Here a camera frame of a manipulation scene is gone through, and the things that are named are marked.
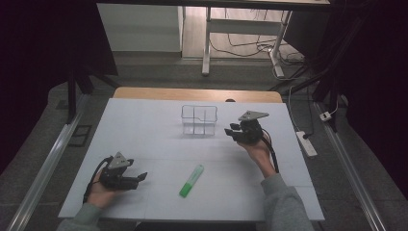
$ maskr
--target black cable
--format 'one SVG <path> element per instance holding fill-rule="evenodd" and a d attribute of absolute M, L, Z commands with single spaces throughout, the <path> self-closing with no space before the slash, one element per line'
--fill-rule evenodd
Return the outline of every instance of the black cable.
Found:
<path fill-rule="evenodd" d="M 269 137 L 269 143 L 270 145 L 272 145 L 272 138 L 270 137 L 270 134 L 267 130 L 265 130 L 264 128 L 262 129 L 262 131 L 264 131 L 265 133 L 267 133 L 268 137 Z"/>
<path fill-rule="evenodd" d="M 337 22 L 335 23 L 335 25 L 337 24 L 339 24 L 340 23 L 340 21 L 343 19 L 343 16 L 344 16 L 344 13 L 345 13 L 345 9 L 347 8 L 347 0 L 344 0 L 344 8 L 343 8 L 343 11 L 342 11 L 342 14 L 340 14 L 340 16 L 339 16 L 339 18 L 337 19 Z"/>
<path fill-rule="evenodd" d="M 264 21 L 266 21 L 267 20 L 267 15 L 268 15 L 268 10 L 266 10 L 265 11 L 265 15 L 264 15 Z M 261 35 L 258 35 L 258 39 L 256 40 L 256 48 L 258 49 L 258 50 L 260 50 L 259 49 L 259 47 L 260 47 L 260 45 L 262 46 L 262 45 L 265 45 L 266 46 L 266 48 L 273 48 L 273 46 L 274 46 L 274 44 L 273 45 L 269 45 L 269 44 L 259 44 L 260 42 L 263 42 L 263 41 L 259 41 L 259 39 L 261 38 Z"/>
<path fill-rule="evenodd" d="M 310 136 L 315 134 L 315 124 L 313 122 L 312 109 L 310 109 L 309 86 L 306 88 L 306 93 L 307 93 L 307 103 L 308 103 L 308 108 L 309 108 L 309 116 L 310 116 L 310 123 L 311 123 L 311 126 L 312 126 L 312 132 L 303 135 L 303 139 L 308 139 Z"/>
<path fill-rule="evenodd" d="M 300 52 L 296 51 L 296 52 L 292 52 L 286 55 L 286 59 L 288 60 L 290 55 L 294 55 L 294 54 L 300 54 Z"/>
<path fill-rule="evenodd" d="M 254 17 L 254 19 L 252 19 L 252 20 L 258 19 L 259 12 L 260 12 L 261 10 L 254 10 L 254 9 L 252 9 L 251 11 L 252 11 L 252 12 L 253 12 L 253 11 L 256 11 L 255 17 Z"/>
<path fill-rule="evenodd" d="M 284 58 L 282 57 L 282 54 L 281 54 L 280 52 L 278 52 L 278 54 L 279 54 L 279 61 L 280 61 L 282 64 L 285 64 L 285 65 L 301 65 L 301 64 L 304 64 L 304 63 L 305 63 L 304 61 L 300 61 L 300 60 L 290 61 L 290 60 L 288 59 L 288 56 L 293 55 L 293 54 L 297 54 L 297 53 L 300 53 L 300 52 L 289 53 L 289 54 L 286 56 L 286 59 L 284 59 Z"/>
<path fill-rule="evenodd" d="M 224 17 L 225 17 L 225 18 L 229 18 L 229 15 L 228 15 L 228 12 L 227 12 L 227 9 L 226 9 L 226 8 L 224 9 L 224 11 L 225 11 Z M 260 10 L 257 10 L 257 15 L 255 16 L 255 18 L 254 18 L 253 20 L 255 20 L 256 18 L 258 18 L 259 12 L 260 12 Z M 265 11 L 264 21 L 267 19 L 267 14 L 268 14 L 268 10 Z M 228 41 L 229 41 L 229 43 L 230 43 L 231 46 L 245 46 L 245 45 L 253 45 L 253 44 L 256 44 L 258 50 L 259 50 L 259 48 L 258 48 L 258 45 L 259 45 L 259 44 L 258 44 L 258 43 L 260 43 L 260 42 L 276 41 L 276 39 L 270 39 L 270 40 L 259 41 L 259 39 L 260 39 L 261 36 L 258 36 L 257 41 L 254 41 L 254 42 L 233 44 L 232 41 L 231 41 L 231 39 L 230 39 L 230 34 L 227 34 L 227 37 L 228 37 Z"/>
<path fill-rule="evenodd" d="M 327 58 L 330 57 L 330 54 L 332 53 L 332 50 L 346 37 L 349 31 L 349 27 L 345 27 L 345 29 L 339 33 L 337 38 L 330 43 L 329 46 L 325 47 L 322 52 L 319 53 L 317 57 L 314 57 L 313 59 L 306 60 L 305 63 L 310 65 L 310 66 L 316 66 L 318 64 L 322 64 L 327 62 Z"/>
<path fill-rule="evenodd" d="M 253 53 L 253 54 L 249 54 L 249 55 L 240 55 L 240 54 L 236 54 L 236 53 L 233 53 L 233 52 L 230 52 L 230 51 L 225 51 L 225 50 L 219 50 L 219 49 L 216 49 L 216 48 L 213 46 L 213 43 L 211 42 L 211 40 L 210 40 L 210 45 L 211 45 L 211 47 L 213 47 L 213 49 L 215 49 L 215 50 L 216 50 L 216 51 L 218 51 L 218 52 L 224 52 L 224 53 L 228 53 L 228 54 L 235 55 L 235 56 L 239 56 L 239 57 L 249 57 L 249 56 L 254 56 L 254 55 L 257 55 L 257 54 L 259 54 L 259 53 L 261 53 L 261 52 L 262 52 L 262 50 L 258 50 L 257 52 L 255 52 L 255 53 Z"/>
<path fill-rule="evenodd" d="M 265 139 L 264 136 L 261 137 L 261 140 L 267 145 L 269 151 L 270 151 L 270 156 L 272 157 L 272 161 L 273 161 L 273 166 L 275 167 L 275 171 L 276 173 L 279 173 L 279 166 L 278 166 L 278 162 L 276 160 L 276 154 L 275 151 L 273 150 L 272 144 L 269 143 L 267 141 L 267 139 Z"/>
<path fill-rule="evenodd" d="M 273 46 L 274 45 L 267 44 L 267 43 L 257 43 L 256 44 L 256 49 L 259 50 L 259 51 L 264 51 L 265 49 L 267 49 L 267 50 L 273 49 Z"/>
<path fill-rule="evenodd" d="M 289 77 L 289 79 L 296 79 L 298 78 L 300 75 L 302 75 L 304 72 L 306 72 L 309 69 L 309 66 L 307 65 L 303 65 L 301 66 L 293 75 L 291 75 L 291 77 Z"/>
<path fill-rule="evenodd" d="M 84 193 L 84 199 L 82 200 L 82 203 L 86 203 L 87 200 L 88 200 L 88 197 L 89 197 L 89 194 L 90 194 L 90 189 L 92 188 L 92 185 L 93 185 L 93 179 L 95 179 L 95 176 L 98 173 L 98 170 L 102 167 L 102 165 L 105 162 L 109 163 L 113 158 L 114 157 L 112 157 L 112 156 L 108 157 L 108 158 L 105 158 L 105 159 L 103 159 L 103 161 L 101 161 L 101 163 L 99 163 L 98 167 L 96 168 L 95 172 L 92 175 L 92 178 L 90 178 L 90 181 L 89 181 L 89 183 L 87 185 L 87 190 Z"/>

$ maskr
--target white table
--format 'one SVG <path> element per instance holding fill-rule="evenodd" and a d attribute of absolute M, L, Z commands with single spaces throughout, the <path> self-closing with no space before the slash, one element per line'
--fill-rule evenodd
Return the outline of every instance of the white table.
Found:
<path fill-rule="evenodd" d="M 217 106 L 213 136 L 183 135 L 183 105 Z M 219 103 L 146 99 L 110 99 L 60 218 L 72 218 L 96 166 L 120 151 L 135 159 L 126 176 L 148 172 L 135 191 L 124 192 L 102 218 L 135 220 L 263 221 L 261 171 L 223 131 L 246 110 L 269 113 L 259 119 L 273 140 L 281 174 L 295 186 L 311 220 L 324 219 L 308 169 L 282 103 Z M 187 198 L 178 193 L 193 169 L 203 174 Z"/>

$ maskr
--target green object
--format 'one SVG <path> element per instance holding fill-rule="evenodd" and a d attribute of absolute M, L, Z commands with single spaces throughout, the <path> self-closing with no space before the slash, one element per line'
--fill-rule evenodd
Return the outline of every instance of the green object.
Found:
<path fill-rule="evenodd" d="M 204 171 L 204 166 L 198 165 L 195 170 L 192 172 L 189 180 L 184 184 L 183 188 L 179 192 L 179 194 L 186 198 L 189 194 L 192 186 L 194 186 L 195 182 L 197 182 L 198 178 L 200 177 L 201 173 Z"/>

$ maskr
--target transparent container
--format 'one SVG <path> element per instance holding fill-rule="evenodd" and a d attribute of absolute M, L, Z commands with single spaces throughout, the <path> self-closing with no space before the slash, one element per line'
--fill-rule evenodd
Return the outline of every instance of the transparent container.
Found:
<path fill-rule="evenodd" d="M 184 105 L 181 118 L 183 134 L 214 135 L 216 133 L 216 106 Z"/>

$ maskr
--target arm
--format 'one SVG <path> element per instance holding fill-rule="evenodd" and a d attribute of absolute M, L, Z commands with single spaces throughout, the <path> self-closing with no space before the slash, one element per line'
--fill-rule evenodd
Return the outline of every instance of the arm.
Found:
<path fill-rule="evenodd" d="M 99 230 L 96 226 L 99 216 L 102 214 L 103 209 L 108 206 L 112 199 L 119 193 L 118 191 L 110 191 L 103 187 L 103 185 L 99 183 L 99 176 L 100 172 L 98 172 L 93 180 L 87 203 L 82 206 L 74 219 L 63 220 L 57 229 L 58 231 Z"/>
<path fill-rule="evenodd" d="M 266 199 L 264 214 L 268 230 L 314 230 L 301 198 L 294 187 L 288 187 L 281 175 L 276 173 L 269 158 L 268 147 L 263 141 L 255 145 L 238 143 L 249 154 L 264 174 L 261 183 Z"/>

